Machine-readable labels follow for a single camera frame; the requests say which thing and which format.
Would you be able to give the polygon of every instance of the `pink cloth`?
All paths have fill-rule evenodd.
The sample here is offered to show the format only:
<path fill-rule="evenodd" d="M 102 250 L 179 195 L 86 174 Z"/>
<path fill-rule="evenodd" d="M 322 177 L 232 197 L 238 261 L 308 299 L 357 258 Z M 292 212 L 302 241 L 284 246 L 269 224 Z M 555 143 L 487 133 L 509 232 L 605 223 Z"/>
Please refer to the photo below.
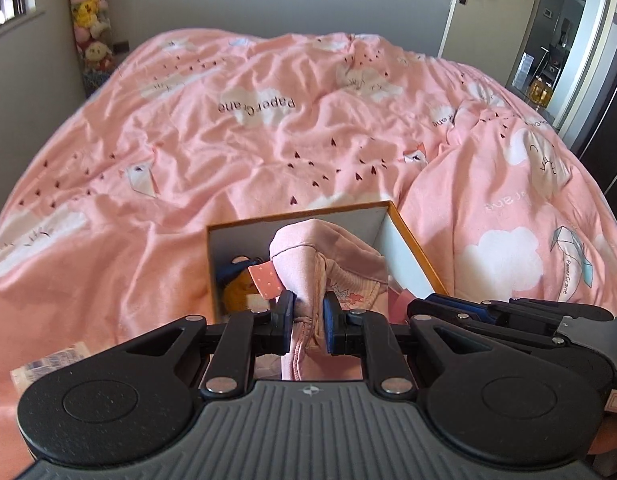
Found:
<path fill-rule="evenodd" d="M 343 310 L 362 308 L 389 315 L 389 273 L 384 256 L 342 227 L 306 220 L 280 229 L 271 261 L 287 290 L 297 295 L 290 352 L 282 357 L 282 379 L 361 379 L 360 360 L 329 356 L 323 300 L 335 292 Z"/>
<path fill-rule="evenodd" d="M 391 199 L 451 294 L 617 314 L 617 224 L 527 105 L 376 36 L 180 30 L 135 49 L 0 217 L 0 480 L 31 461 L 10 370 L 212 318 L 208 224 Z"/>

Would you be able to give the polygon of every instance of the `door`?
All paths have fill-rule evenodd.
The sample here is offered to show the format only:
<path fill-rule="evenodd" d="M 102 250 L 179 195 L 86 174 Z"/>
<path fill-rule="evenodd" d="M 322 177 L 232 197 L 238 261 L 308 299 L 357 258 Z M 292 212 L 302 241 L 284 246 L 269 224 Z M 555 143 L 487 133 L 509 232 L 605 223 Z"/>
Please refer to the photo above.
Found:
<path fill-rule="evenodd" d="M 472 65 L 506 85 L 534 6 L 535 0 L 452 0 L 439 57 Z"/>

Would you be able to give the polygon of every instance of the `cardboard box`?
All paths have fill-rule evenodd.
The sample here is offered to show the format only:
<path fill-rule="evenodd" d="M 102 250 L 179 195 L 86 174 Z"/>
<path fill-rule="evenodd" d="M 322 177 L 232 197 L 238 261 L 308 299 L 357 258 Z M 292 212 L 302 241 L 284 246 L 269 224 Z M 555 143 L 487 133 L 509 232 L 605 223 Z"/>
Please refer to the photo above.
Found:
<path fill-rule="evenodd" d="M 208 271 L 216 319 L 223 315 L 215 269 L 236 256 L 269 260 L 269 245 L 284 226 L 317 218 L 339 225 L 386 257 L 389 274 L 418 298 L 433 292 L 448 294 L 393 202 L 374 202 L 288 213 L 211 225 Z"/>

